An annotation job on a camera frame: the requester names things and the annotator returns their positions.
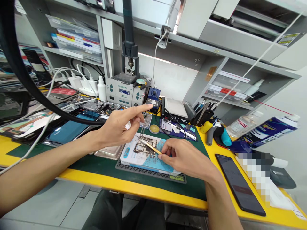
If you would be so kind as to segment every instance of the white wall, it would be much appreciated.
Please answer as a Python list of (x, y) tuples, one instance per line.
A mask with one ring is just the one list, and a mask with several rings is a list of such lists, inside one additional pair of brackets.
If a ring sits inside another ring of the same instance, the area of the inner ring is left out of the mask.
[[(307, 137), (307, 106), (305, 101), (307, 66), (297, 71), (297, 73), (301, 74), (302, 77), (287, 86), (267, 101), (266, 104), (288, 113), (299, 115), (301, 117), (299, 129), (271, 143), (265, 144), (257, 148), (257, 150), (269, 152), (275, 157), (289, 162), (286, 170), (296, 182), (297, 188), (288, 190), (288, 193), (294, 195), (299, 206), (307, 213), (307, 153), (305, 145), (305, 138)], [(262, 105), (258, 111), (264, 113), (261, 121), (266, 121), (274, 116), (287, 115), (266, 105)]]
[[(140, 74), (153, 77), (154, 58), (139, 53)], [(154, 79), (161, 95), (176, 100), (183, 100), (198, 71), (161, 59), (156, 59)]]

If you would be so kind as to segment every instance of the phone screen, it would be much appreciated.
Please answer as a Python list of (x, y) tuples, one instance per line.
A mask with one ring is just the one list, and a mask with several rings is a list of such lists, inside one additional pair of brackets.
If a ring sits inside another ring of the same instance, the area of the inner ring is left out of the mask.
[(230, 157), (216, 154), (229, 186), (243, 211), (266, 216), (257, 198), (253, 194), (243, 175)]

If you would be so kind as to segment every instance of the yellow tool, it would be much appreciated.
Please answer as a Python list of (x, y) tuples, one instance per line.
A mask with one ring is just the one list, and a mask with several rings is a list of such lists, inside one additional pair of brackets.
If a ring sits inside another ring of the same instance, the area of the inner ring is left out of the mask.
[(158, 154), (162, 154), (159, 150), (157, 150), (155, 147), (153, 147), (152, 145), (148, 144), (147, 141), (141, 139), (141, 142), (145, 145), (147, 145), (149, 148), (151, 148), (153, 151), (155, 151)]

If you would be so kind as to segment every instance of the green work mat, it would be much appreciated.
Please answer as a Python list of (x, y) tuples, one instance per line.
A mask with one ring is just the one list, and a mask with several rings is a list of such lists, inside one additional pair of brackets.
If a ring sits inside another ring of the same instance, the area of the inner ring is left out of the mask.
[[(157, 124), (154, 115), (153, 115), (151, 124)], [(150, 136), (156, 136), (156, 137), (163, 138), (163, 139), (169, 138), (166, 134), (163, 134), (163, 133), (152, 134), (151, 132), (149, 132), (148, 129), (145, 129), (144, 134), (150, 135)], [(208, 156), (205, 146), (203, 142), (201, 141), (201, 138), (197, 131), (196, 131), (196, 136), (198, 138), (198, 141), (197, 142), (190, 141), (190, 142), (197, 149), (199, 149), (202, 153)], [(11, 156), (15, 156), (15, 157), (22, 157), (29, 148), (30, 147), (28, 145), (21, 145), (7, 154)], [(31, 154), (27, 158), (33, 157), (37, 154), (40, 154), (50, 149), (52, 149), (52, 147), (46, 146), (43, 144), (39, 144), (33, 149)], [(160, 178), (155, 178), (155, 177), (151, 177), (147, 175), (118, 170), (115, 168), (116, 163), (117, 161), (115, 160), (109, 160), (109, 159), (97, 157), (94, 155), (86, 155), (82, 157), (80, 160), (78, 160), (77, 162), (75, 162), (74, 164), (72, 164), (71, 166), (69, 166), (69, 168), (86, 171), (90, 173), (96, 173), (100, 175), (106, 175), (110, 177), (115, 177), (115, 178), (122, 179), (122, 180), (127, 180), (131, 182), (139, 183), (139, 184), (161, 188), (161, 189), (164, 189), (170, 192), (174, 192), (174, 193), (189, 196), (189, 197), (194, 197), (194, 198), (198, 198), (198, 199), (205, 200), (205, 201), (207, 200), (206, 192), (205, 192), (205, 183), (204, 181), (200, 179), (186, 176), (187, 183), (181, 184), (181, 183), (172, 182), (169, 180), (163, 180)]]

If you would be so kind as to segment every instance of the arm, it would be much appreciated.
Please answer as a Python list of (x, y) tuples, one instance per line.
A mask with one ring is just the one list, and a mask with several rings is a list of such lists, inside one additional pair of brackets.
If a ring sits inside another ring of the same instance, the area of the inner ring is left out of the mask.
[[(71, 164), (90, 152), (129, 143), (151, 105), (113, 111), (99, 129), (23, 161), (0, 176), (0, 218), (42, 190)], [(125, 125), (131, 122), (126, 130)]]
[(243, 230), (220, 171), (204, 154), (183, 139), (168, 139), (162, 153), (158, 158), (175, 170), (205, 181), (210, 229)]

